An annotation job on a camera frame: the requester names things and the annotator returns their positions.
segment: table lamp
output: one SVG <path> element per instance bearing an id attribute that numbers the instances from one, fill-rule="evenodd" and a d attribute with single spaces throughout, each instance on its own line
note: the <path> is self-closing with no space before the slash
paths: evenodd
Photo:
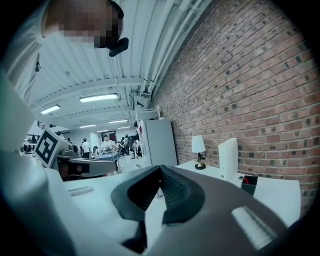
<path id="1" fill-rule="evenodd" d="M 201 135 L 192 136 L 192 152 L 198 153 L 198 161 L 194 166 L 197 170 L 203 170 L 206 168 L 206 165 L 201 162 L 201 160 L 206 159 L 206 155 L 203 156 L 202 154 L 200 154 L 201 152 L 205 152 L 205 151 L 206 151 L 206 147 L 205 147 L 204 140 L 202 139 L 202 136 Z"/>

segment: white lampshade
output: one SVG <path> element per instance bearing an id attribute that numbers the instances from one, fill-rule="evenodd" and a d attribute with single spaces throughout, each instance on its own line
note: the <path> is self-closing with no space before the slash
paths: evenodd
<path id="1" fill-rule="evenodd" d="M 192 152 L 201 153 L 206 151 L 204 140 L 201 135 L 192 136 Z"/>

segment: white desk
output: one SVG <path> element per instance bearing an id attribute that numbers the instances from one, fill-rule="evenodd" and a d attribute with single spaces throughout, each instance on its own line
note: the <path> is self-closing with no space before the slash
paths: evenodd
<path id="1" fill-rule="evenodd" d="M 196 161 L 189 161 L 176 167 L 224 180 L 219 168 L 207 165 L 205 169 L 197 170 L 195 164 Z M 241 188 L 242 180 L 238 179 L 240 176 L 244 174 L 237 173 L 227 181 Z M 253 197 L 276 213 L 288 227 L 300 217 L 301 195 L 298 180 L 259 177 Z"/>

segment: black container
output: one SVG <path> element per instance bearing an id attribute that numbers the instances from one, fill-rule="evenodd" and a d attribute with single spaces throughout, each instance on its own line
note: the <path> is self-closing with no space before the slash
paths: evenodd
<path id="1" fill-rule="evenodd" d="M 256 191 L 257 182 L 258 182 L 257 176 L 244 176 L 243 181 L 241 183 L 241 188 L 244 191 L 248 192 L 251 196 L 253 196 Z"/>

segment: white plastic surface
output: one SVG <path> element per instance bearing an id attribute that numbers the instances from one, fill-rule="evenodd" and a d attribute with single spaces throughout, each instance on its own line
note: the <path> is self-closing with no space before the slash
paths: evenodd
<path id="1" fill-rule="evenodd" d="M 219 145 L 219 163 L 221 175 L 227 181 L 238 172 L 238 140 L 230 138 Z"/>
<path id="2" fill-rule="evenodd" d="M 189 161 L 176 167 L 225 180 L 241 188 L 242 180 L 239 177 L 244 174 L 236 173 L 231 180 L 226 180 L 221 178 L 219 168 L 207 165 L 205 169 L 197 170 L 195 164 L 196 161 Z M 277 214 L 287 227 L 300 218 L 301 195 L 298 180 L 258 177 L 253 197 Z"/>

